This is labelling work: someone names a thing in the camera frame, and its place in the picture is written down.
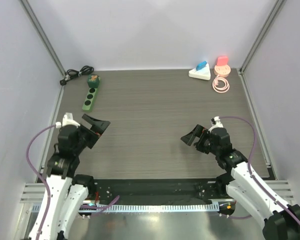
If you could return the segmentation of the blue plug adapter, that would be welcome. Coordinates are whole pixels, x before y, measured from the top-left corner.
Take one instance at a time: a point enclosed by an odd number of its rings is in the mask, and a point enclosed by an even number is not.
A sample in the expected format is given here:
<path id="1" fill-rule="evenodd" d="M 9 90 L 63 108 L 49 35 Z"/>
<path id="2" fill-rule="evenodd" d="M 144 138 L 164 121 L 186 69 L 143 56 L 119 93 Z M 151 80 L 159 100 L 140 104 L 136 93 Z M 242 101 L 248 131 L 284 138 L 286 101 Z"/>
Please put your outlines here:
<path id="1" fill-rule="evenodd" d="M 197 64 L 195 70 L 200 71 L 201 69 L 205 68 L 207 64 L 208 64 L 207 61 L 200 62 Z"/>

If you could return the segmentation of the white triangular socket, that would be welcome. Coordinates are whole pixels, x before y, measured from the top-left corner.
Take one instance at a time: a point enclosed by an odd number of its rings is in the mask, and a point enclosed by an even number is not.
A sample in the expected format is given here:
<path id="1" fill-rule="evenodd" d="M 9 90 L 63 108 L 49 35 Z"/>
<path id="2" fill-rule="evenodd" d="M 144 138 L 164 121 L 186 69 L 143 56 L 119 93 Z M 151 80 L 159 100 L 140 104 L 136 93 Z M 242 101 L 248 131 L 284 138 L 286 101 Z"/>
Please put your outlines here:
<path id="1" fill-rule="evenodd" d="M 194 79 L 209 81 L 211 79 L 211 71 L 209 64 L 207 63 L 207 65 L 199 71 L 196 71 L 196 67 L 193 68 L 188 72 L 188 76 Z"/>

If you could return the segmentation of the green power strip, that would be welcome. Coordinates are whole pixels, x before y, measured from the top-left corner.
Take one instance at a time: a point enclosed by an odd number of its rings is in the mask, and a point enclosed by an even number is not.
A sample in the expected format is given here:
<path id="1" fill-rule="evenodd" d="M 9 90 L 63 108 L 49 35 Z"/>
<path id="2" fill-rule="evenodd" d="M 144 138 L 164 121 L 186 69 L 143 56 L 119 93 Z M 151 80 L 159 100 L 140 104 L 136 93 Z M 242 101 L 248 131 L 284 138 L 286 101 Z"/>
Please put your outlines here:
<path id="1" fill-rule="evenodd" d="M 82 105 L 82 110 L 84 112 L 91 112 L 95 103 L 95 100 L 97 99 L 98 94 L 98 88 L 89 88 L 88 86 L 88 92 L 85 97 L 84 103 Z"/>

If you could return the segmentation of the dark green cube plug adapter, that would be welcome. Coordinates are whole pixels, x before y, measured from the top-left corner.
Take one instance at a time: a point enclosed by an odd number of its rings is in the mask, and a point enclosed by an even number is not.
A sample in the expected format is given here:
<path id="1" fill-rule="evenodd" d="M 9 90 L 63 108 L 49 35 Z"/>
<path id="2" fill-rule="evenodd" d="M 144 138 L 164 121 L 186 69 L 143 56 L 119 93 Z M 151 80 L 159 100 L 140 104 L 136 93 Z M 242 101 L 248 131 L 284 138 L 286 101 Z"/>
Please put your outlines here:
<path id="1" fill-rule="evenodd" d="M 97 74 L 90 74 L 87 79 L 87 84 L 89 88 L 98 88 L 100 85 L 100 77 Z"/>

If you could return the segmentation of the pink plug adapter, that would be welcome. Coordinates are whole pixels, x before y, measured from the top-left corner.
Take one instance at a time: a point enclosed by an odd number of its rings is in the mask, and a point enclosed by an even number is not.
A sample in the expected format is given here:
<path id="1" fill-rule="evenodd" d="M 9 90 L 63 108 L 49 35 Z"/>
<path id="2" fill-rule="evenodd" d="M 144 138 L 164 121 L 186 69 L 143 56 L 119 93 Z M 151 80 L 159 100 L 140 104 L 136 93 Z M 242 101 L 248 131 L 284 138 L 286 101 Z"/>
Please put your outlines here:
<path id="1" fill-rule="evenodd" d="M 226 55 L 219 56 L 216 60 L 217 66 L 225 66 L 228 64 L 229 58 Z"/>

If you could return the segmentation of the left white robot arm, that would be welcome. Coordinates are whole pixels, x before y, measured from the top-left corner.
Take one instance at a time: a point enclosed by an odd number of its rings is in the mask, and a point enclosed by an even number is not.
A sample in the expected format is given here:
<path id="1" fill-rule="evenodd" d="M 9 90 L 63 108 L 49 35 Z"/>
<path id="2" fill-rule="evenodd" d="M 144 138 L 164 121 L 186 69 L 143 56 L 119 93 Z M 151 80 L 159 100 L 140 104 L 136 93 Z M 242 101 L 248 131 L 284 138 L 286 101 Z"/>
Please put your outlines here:
<path id="1" fill-rule="evenodd" d="M 59 130 L 54 152 L 47 163 L 46 177 L 32 163 L 28 164 L 45 187 L 38 216 L 28 235 L 29 240 L 67 240 L 83 201 L 96 195 L 94 177 L 76 174 L 76 169 L 83 150 L 92 149 L 111 123 L 87 114 L 82 119 L 91 126 L 78 123 L 72 113 L 67 112 L 62 121 L 40 131 Z"/>

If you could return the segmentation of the pink round socket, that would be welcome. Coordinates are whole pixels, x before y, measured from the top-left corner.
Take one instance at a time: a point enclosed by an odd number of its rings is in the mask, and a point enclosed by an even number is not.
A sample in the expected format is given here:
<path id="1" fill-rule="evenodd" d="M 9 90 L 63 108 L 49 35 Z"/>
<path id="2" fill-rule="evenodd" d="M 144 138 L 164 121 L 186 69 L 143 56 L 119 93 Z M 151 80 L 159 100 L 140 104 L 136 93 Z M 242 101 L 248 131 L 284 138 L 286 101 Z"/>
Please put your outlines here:
<path id="1" fill-rule="evenodd" d="M 229 74 L 231 73 L 231 68 L 229 65 L 215 65 L 213 72 L 216 76 L 220 76 L 222 78 L 226 78 L 229 76 Z"/>

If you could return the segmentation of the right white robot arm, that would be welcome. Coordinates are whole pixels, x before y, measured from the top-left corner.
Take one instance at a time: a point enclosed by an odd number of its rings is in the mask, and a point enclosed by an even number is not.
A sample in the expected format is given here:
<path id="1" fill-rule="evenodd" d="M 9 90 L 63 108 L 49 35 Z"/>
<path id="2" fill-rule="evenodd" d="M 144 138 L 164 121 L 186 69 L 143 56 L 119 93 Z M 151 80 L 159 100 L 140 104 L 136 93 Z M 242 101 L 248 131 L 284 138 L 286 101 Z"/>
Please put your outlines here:
<path id="1" fill-rule="evenodd" d="M 210 129 L 197 125 L 181 140 L 201 153 L 215 156 L 226 171 L 216 178 L 216 194 L 239 202 L 258 222 L 266 240 L 300 240 L 300 206 L 289 204 L 266 184 L 248 159 L 233 148 L 221 124 Z"/>

